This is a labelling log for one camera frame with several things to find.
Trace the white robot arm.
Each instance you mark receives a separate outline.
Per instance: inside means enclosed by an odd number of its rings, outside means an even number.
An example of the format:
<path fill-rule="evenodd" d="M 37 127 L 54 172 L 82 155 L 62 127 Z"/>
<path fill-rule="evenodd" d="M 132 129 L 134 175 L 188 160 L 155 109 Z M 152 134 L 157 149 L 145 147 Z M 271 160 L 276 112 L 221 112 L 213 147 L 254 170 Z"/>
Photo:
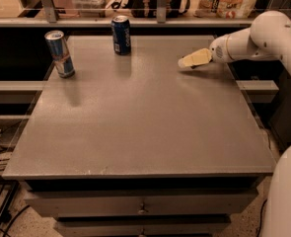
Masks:
<path fill-rule="evenodd" d="M 291 76 L 291 20 L 279 11 L 264 12 L 248 28 L 215 39 L 209 47 L 182 57 L 178 65 L 244 59 L 279 60 Z M 291 237 L 291 146 L 278 160 L 271 179 L 261 237 Z"/>

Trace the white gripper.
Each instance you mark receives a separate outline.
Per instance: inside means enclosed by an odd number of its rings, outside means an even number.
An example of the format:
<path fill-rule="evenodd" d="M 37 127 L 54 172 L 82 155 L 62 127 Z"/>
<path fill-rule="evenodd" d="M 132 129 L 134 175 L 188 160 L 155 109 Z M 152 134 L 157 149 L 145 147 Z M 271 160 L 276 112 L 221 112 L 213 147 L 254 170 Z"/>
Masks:
<path fill-rule="evenodd" d="M 229 61 L 229 55 L 226 47 L 227 35 L 215 39 L 208 48 L 199 49 L 188 54 L 178 61 L 180 68 L 199 66 L 211 61 L 226 63 Z"/>

